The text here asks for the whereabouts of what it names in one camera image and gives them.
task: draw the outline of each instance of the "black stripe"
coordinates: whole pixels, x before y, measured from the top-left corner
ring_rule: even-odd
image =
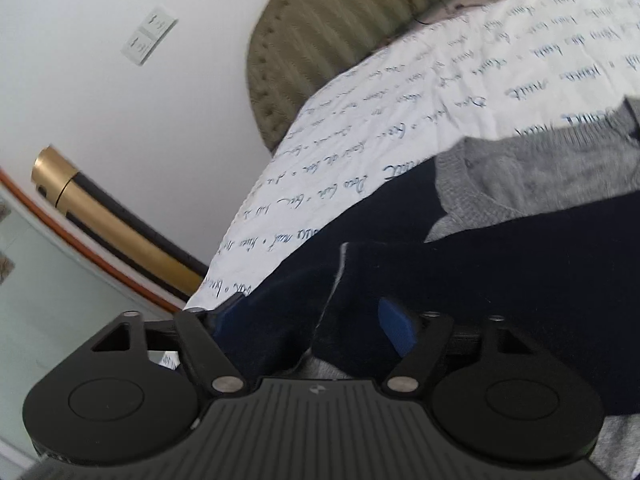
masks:
[[[84,176],[82,173],[76,173],[71,180],[82,190],[91,195],[97,202],[116,218],[122,220],[131,227],[135,232],[149,240],[153,245],[162,249],[172,258],[178,260],[188,269],[191,269],[197,275],[203,278],[207,275],[208,267],[195,257],[191,256],[187,251],[163,237],[159,232],[145,224],[140,218],[125,209],[119,202],[116,202],[110,195],[105,193],[96,183]]]
[[[94,233],[93,231],[91,231],[91,228],[89,226],[87,226],[86,224],[84,224],[84,222],[82,222],[73,213],[67,212],[66,213],[66,218],[70,222],[75,224],[77,227],[82,229],[82,231],[85,234],[87,234],[93,240],[98,242],[102,247],[107,249],[111,254],[113,254],[118,259],[122,260],[123,262],[125,262],[132,269],[135,269],[137,272],[142,274],[148,280],[151,280],[156,285],[161,286],[162,288],[164,288],[164,290],[166,290],[167,292],[173,294],[176,298],[179,298],[179,299],[181,299],[183,301],[187,301],[189,299],[189,297],[184,292],[182,292],[181,290],[178,290],[174,286],[169,285],[164,280],[161,280],[156,275],[154,275],[153,273],[151,273],[148,270],[146,270],[144,267],[142,267],[139,264],[137,264],[135,261],[133,261],[131,258],[129,258],[126,254],[121,253],[119,250],[117,250],[114,246],[112,246],[110,243],[108,243],[108,241],[105,240],[104,238],[102,238],[100,235],[98,235],[98,234]]]

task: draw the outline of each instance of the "bed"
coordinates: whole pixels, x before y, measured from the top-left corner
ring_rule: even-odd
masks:
[[[500,0],[416,23],[266,140],[273,159],[188,306],[250,293],[341,212],[463,136],[595,121],[639,93],[640,0]]]

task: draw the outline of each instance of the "headboard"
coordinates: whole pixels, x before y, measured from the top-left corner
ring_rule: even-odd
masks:
[[[247,56],[252,108],[274,152],[305,101],[439,0],[270,0]]]

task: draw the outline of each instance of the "orange stripe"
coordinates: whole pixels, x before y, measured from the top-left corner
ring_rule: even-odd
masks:
[[[98,254],[94,253],[91,249],[89,249],[86,245],[84,245],[80,240],[78,240],[71,233],[66,231],[65,229],[58,224],[51,216],[49,216],[43,209],[41,209],[33,200],[31,200],[28,196],[26,196],[22,190],[16,186],[15,182],[9,178],[9,176],[0,168],[0,183],[4,184],[4,186],[14,195],[31,213],[33,213],[37,218],[46,225],[49,229],[51,229],[55,234],[57,234],[60,238],[62,238],[67,244],[72,246],[76,251],[78,251],[82,256],[84,256],[91,263],[100,267],[104,272],[110,275],[112,278],[115,278],[123,285],[128,286],[135,293],[139,294],[146,300],[149,300],[151,303],[159,306],[163,310],[168,312],[179,312],[180,308],[175,306],[172,303],[169,303],[164,298],[161,298],[154,292],[151,292],[144,286],[140,285],[138,282],[132,280],[126,274],[120,272],[118,269],[113,267],[109,262],[105,261],[103,258],[98,256]]]

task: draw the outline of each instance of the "metal screw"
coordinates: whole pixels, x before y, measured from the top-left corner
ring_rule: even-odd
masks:
[[[211,383],[214,390],[219,391],[221,394],[234,394],[244,387],[244,381],[240,377],[234,377],[233,375],[223,375],[214,379]]]
[[[413,377],[398,375],[396,377],[391,377],[386,382],[386,386],[390,390],[393,390],[395,392],[408,394],[417,390],[418,386],[420,386],[420,383],[416,381]]]

